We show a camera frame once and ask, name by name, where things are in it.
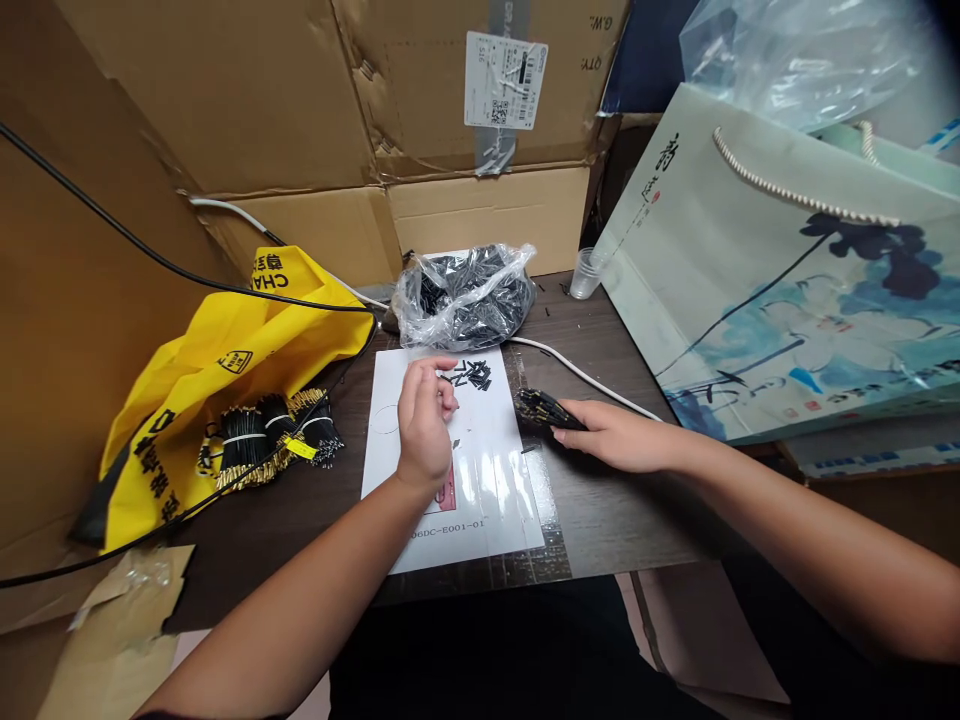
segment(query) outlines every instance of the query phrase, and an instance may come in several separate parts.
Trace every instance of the packing tape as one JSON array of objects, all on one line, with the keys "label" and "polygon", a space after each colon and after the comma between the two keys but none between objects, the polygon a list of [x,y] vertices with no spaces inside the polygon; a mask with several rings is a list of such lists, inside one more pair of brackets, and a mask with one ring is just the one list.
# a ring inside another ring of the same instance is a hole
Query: packing tape
[{"label": "packing tape", "polygon": [[[526,40],[530,33],[530,0],[490,0],[488,32]],[[517,152],[517,131],[511,128],[473,129],[474,167],[477,175],[499,175],[510,169]]]}]

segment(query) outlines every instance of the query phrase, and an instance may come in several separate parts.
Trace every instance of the rope handle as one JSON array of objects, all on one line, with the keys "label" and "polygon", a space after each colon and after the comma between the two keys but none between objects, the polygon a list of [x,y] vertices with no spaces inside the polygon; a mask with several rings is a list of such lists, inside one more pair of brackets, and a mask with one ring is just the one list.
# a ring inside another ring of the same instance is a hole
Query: rope handle
[{"label": "rope handle", "polygon": [[[854,127],[860,130],[862,134],[860,150],[863,153],[864,159],[871,165],[879,167],[880,163],[877,160],[877,155],[873,149],[873,125],[866,120],[861,120],[857,122]],[[828,205],[820,200],[814,200],[806,195],[800,195],[799,193],[791,192],[790,190],[782,188],[779,185],[774,185],[772,182],[764,180],[762,177],[756,173],[750,172],[740,164],[740,161],[738,161],[734,156],[733,151],[727,147],[727,143],[724,142],[723,135],[721,135],[720,131],[721,128],[719,127],[713,131],[713,144],[717,146],[717,150],[720,151],[720,155],[723,156],[723,159],[727,162],[727,165],[730,166],[730,169],[733,170],[740,177],[740,179],[746,182],[748,185],[752,185],[762,192],[773,195],[774,197],[778,197],[781,200],[786,200],[787,202],[791,202],[795,205],[799,205],[800,207],[806,208],[812,212],[822,212],[826,213],[827,215],[843,218],[844,220],[866,223],[868,225],[880,225],[882,227],[898,227],[900,225],[900,220],[897,218],[886,217],[885,215],[866,215],[864,213],[853,212],[852,210],[847,210],[846,208],[837,207],[835,205]]]}]

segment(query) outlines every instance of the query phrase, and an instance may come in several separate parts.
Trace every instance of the desk surface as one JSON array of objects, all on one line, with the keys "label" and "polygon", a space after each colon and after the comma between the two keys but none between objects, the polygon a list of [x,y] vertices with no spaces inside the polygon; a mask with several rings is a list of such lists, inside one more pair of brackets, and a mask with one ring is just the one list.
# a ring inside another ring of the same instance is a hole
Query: desk surface
[{"label": "desk surface", "polygon": [[[550,345],[612,390],[674,422],[603,289],[577,301],[560,287],[569,273],[535,280],[541,291],[518,335]],[[177,534],[177,544],[197,549],[168,632],[212,627],[359,500],[374,351],[398,346],[395,337],[381,333],[335,390],[334,415],[347,448],[333,470],[291,468],[279,482],[223,498]],[[521,368],[512,382],[555,397],[605,399],[539,350],[511,344],[504,352],[508,369]],[[547,546],[392,576],[380,601],[640,570],[716,558],[741,547],[735,533],[670,478],[625,475],[551,441],[540,443],[527,430],[523,434],[524,447],[533,448],[528,463],[549,481],[546,492],[535,490]]]}]

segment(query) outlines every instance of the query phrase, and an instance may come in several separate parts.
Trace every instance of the black power cable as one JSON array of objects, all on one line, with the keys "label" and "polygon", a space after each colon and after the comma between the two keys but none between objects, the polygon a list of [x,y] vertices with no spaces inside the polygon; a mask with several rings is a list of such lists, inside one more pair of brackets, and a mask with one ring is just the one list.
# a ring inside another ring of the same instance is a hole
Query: black power cable
[{"label": "black power cable", "polygon": [[[30,147],[16,133],[10,130],[10,128],[8,128],[2,122],[0,122],[0,135],[7,138],[7,140],[13,143],[13,145],[18,150],[20,150],[24,155],[26,155],[31,160],[33,160],[33,162],[39,165],[47,174],[53,177],[54,180],[60,183],[63,187],[65,187],[71,193],[73,193],[73,195],[75,195],[84,205],[86,205],[94,213],[96,213],[100,217],[100,219],[102,219],[110,227],[112,227],[118,233],[123,235],[123,237],[129,240],[138,250],[146,254],[147,257],[149,257],[150,259],[163,265],[163,267],[176,273],[180,277],[186,278],[187,280],[192,280],[193,282],[198,283],[200,285],[205,285],[207,287],[214,288],[215,290],[235,292],[241,295],[250,295],[251,297],[260,297],[260,298],[265,298],[267,300],[284,302],[290,305],[301,305],[303,307],[314,308],[316,310],[332,310],[335,312],[362,312],[362,313],[369,314],[373,318],[373,323],[370,326],[370,332],[367,335],[367,339],[364,342],[363,347],[360,348],[360,351],[356,355],[354,355],[349,361],[347,361],[346,366],[344,366],[343,370],[337,375],[336,380],[334,380],[329,384],[329,387],[334,387],[340,382],[340,380],[347,374],[347,371],[350,370],[351,367],[353,367],[353,363],[355,363],[357,359],[367,351],[367,349],[370,347],[370,344],[373,342],[373,338],[377,333],[377,327],[379,325],[379,322],[377,320],[376,313],[374,313],[374,311],[371,310],[370,308],[356,307],[356,306],[349,306],[349,305],[325,305],[323,303],[314,303],[314,302],[309,302],[307,300],[298,300],[297,298],[288,298],[288,297],[282,297],[279,295],[270,295],[269,293],[258,292],[256,290],[236,287],[234,285],[221,283],[216,280],[210,280],[208,278],[201,277],[200,275],[195,275],[189,270],[184,270],[180,266],[173,264],[172,262],[167,260],[165,257],[163,257],[162,255],[154,251],[152,248],[150,248],[148,245],[146,245],[140,238],[138,238],[130,230],[128,230],[123,224],[121,224],[120,221],[118,221],[110,213],[104,210],[103,207],[101,207],[96,200],[94,200],[89,195],[87,195],[82,189],[80,189],[76,184],[74,184],[56,167],[51,165],[42,155],[40,155],[36,150]],[[269,237],[271,240],[276,242],[278,245],[285,244],[282,240],[280,240],[280,238],[273,235],[273,233],[267,233],[267,237]],[[310,417],[317,410],[320,404],[323,403],[323,401],[326,399],[329,393],[330,393],[330,390],[328,389],[326,392],[324,392],[323,396],[310,409],[310,412],[308,412],[304,416],[303,420],[297,426],[297,432],[299,432],[300,429],[303,428],[303,426],[307,423],[307,421],[310,420]],[[264,463],[267,463],[279,451],[280,451],[280,448],[277,448],[276,450],[274,450],[260,464],[263,465]],[[98,555],[97,557],[90,558],[89,560],[83,560],[78,563],[73,563],[72,565],[65,565],[63,567],[54,568],[52,570],[45,570],[43,572],[38,572],[38,573],[32,573],[30,575],[20,575],[18,577],[2,579],[0,580],[0,590],[19,587],[21,585],[30,585],[32,583],[42,582],[44,580],[50,580],[52,578],[61,577],[63,575],[69,575],[70,573],[74,573],[79,570],[85,570],[86,568],[93,567],[94,565],[98,565],[102,562],[110,560],[111,558],[117,557],[118,555],[122,555],[127,550],[130,550],[131,548],[136,547],[140,543],[146,542],[147,540],[158,537],[159,535],[170,530],[172,527],[179,525],[184,520],[186,520],[187,517],[197,512],[198,510],[201,510],[202,508],[206,507],[211,502],[216,500],[218,497],[223,495],[225,492],[230,490],[230,488],[232,488],[234,485],[241,482],[247,475],[249,475],[254,470],[256,470],[257,467],[259,466],[255,465],[254,467],[250,468],[246,472],[239,475],[235,480],[233,480],[233,482],[229,483],[228,485],[225,485],[224,487],[217,490],[213,494],[207,496],[206,498],[198,502],[193,507],[187,508],[176,517],[173,517],[167,522],[165,522],[163,525],[160,525],[159,527],[154,528],[150,532],[140,536],[139,538],[136,538],[135,540],[131,540],[126,545],[122,545],[109,552],[103,553],[102,555]]]}]

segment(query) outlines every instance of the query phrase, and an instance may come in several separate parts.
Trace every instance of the hand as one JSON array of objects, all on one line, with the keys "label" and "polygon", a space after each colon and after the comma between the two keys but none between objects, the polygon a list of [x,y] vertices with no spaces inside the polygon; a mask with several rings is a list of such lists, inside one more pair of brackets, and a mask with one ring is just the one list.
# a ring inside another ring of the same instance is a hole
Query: hand
[{"label": "hand", "polygon": [[437,377],[457,361],[432,357],[410,363],[397,404],[400,421],[400,462],[397,477],[414,487],[436,492],[447,480],[453,451],[447,421],[460,407],[453,386]]},{"label": "hand", "polygon": [[554,429],[557,442],[626,472],[679,470],[686,450],[702,437],[607,403],[561,400],[560,404],[590,432]]}]

